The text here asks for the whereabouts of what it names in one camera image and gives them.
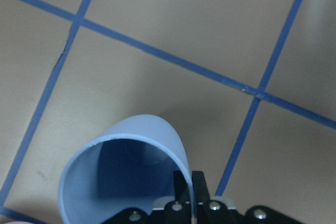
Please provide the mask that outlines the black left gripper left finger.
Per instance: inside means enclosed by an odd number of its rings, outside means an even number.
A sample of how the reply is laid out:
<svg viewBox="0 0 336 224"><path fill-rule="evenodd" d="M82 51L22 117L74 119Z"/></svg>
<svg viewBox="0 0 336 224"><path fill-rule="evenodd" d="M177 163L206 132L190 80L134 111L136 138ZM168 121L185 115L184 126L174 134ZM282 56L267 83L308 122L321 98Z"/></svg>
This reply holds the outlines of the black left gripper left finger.
<svg viewBox="0 0 336 224"><path fill-rule="evenodd" d="M175 208L183 208L185 206L191 208L192 201L188 188L188 184L180 170L173 173L174 180L174 204Z"/></svg>

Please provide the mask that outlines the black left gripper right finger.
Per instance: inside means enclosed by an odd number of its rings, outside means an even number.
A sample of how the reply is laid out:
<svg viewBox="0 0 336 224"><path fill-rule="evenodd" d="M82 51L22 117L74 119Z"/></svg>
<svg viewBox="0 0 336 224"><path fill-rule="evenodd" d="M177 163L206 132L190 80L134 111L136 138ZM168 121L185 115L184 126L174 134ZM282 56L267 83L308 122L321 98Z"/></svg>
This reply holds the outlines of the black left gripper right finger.
<svg viewBox="0 0 336 224"><path fill-rule="evenodd" d="M196 204L203 205L208 202L210 200L210 195L202 171L192 171L192 184Z"/></svg>

